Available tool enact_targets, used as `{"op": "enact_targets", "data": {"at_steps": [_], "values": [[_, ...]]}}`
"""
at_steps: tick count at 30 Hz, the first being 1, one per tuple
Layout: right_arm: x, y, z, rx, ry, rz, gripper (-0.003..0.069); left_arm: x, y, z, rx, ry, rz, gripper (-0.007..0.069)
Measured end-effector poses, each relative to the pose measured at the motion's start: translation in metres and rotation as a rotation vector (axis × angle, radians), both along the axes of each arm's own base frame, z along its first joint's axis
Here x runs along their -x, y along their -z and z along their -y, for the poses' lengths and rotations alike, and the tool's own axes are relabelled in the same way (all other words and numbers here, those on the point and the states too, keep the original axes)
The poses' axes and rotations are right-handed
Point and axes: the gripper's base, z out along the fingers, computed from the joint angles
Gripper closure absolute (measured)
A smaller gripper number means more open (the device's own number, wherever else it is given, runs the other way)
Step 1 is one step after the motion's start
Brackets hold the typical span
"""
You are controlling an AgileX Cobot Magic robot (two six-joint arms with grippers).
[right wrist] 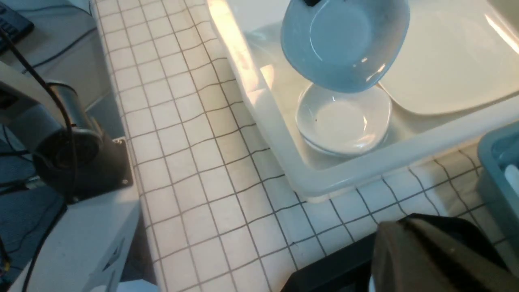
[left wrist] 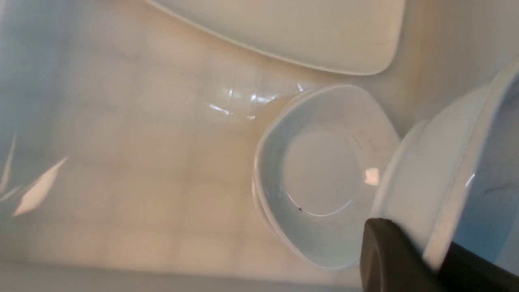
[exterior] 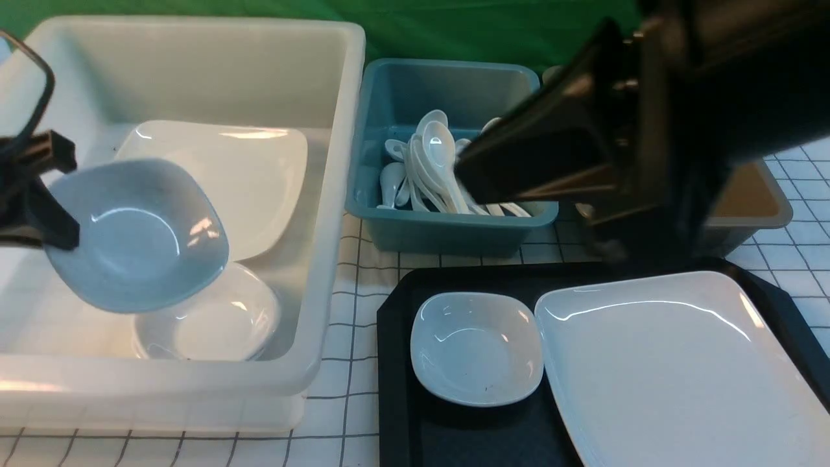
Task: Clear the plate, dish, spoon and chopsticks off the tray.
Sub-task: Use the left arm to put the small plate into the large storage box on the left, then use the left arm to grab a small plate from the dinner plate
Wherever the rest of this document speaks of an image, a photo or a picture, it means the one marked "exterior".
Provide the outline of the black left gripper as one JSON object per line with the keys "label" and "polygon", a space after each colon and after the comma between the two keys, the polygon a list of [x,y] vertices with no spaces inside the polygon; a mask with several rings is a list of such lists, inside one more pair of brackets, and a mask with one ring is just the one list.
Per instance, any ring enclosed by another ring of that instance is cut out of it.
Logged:
{"label": "black left gripper", "polygon": [[72,251],[80,225],[45,186],[50,171],[77,169],[75,144],[56,131],[2,138],[1,245]]}

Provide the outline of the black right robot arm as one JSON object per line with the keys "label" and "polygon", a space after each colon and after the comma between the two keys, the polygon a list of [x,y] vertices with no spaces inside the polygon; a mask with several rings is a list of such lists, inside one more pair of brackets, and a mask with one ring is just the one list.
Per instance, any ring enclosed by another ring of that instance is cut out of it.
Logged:
{"label": "black right robot arm", "polygon": [[583,209],[614,263],[682,262],[736,167],[828,136],[827,1],[640,1],[455,163],[481,204]]}

